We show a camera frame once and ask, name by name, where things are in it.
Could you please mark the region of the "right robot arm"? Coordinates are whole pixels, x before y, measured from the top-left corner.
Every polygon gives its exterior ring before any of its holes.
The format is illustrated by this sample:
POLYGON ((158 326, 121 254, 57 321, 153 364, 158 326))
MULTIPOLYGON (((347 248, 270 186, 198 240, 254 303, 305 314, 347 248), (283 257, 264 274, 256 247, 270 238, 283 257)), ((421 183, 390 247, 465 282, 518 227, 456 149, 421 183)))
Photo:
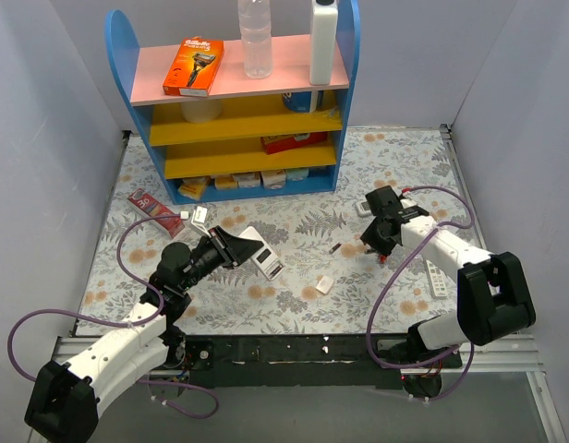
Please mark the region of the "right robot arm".
POLYGON ((365 334, 373 361, 393 369, 431 365, 464 343, 483 346, 536 323, 527 279, 517 256, 494 254, 452 233, 454 223, 437 222, 390 186, 369 192, 365 199, 374 219, 361 235, 363 244, 383 257, 400 245, 410 257, 422 256, 456 285, 456 309, 412 325, 404 341, 378 355, 372 335, 365 334))

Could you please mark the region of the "red white remote control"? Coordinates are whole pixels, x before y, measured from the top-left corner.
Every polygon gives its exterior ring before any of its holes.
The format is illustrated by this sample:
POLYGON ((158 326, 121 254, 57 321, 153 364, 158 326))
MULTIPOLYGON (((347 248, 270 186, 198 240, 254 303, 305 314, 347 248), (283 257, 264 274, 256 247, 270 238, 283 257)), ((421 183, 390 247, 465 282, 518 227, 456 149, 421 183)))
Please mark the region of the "red white remote control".
POLYGON ((284 262, 253 226, 247 227, 240 237, 262 243, 260 250, 251 257, 251 261, 267 281, 274 281, 284 271, 284 262))

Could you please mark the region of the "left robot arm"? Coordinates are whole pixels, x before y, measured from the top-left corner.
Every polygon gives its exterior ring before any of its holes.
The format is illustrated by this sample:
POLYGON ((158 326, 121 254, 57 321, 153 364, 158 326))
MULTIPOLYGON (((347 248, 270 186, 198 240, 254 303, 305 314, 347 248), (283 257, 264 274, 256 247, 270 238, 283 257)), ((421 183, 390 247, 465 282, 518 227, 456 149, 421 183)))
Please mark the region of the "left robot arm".
POLYGON ((50 442, 85 442, 106 409, 156 367, 179 367, 186 356, 175 323, 191 299, 188 290, 218 268, 232 269, 265 246, 258 234, 231 235, 221 227, 195 248, 167 245, 148 289, 119 327, 63 364, 39 371, 24 421, 50 442))

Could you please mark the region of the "white battery cover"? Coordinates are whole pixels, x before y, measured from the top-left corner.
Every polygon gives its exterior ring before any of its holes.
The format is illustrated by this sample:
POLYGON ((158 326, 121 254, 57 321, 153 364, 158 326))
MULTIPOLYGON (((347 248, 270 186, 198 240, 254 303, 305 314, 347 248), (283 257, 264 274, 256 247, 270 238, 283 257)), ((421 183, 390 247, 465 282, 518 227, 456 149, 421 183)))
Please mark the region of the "white battery cover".
POLYGON ((325 275, 320 278, 318 284, 315 286, 315 289, 321 294, 328 294, 332 288, 333 279, 325 275))

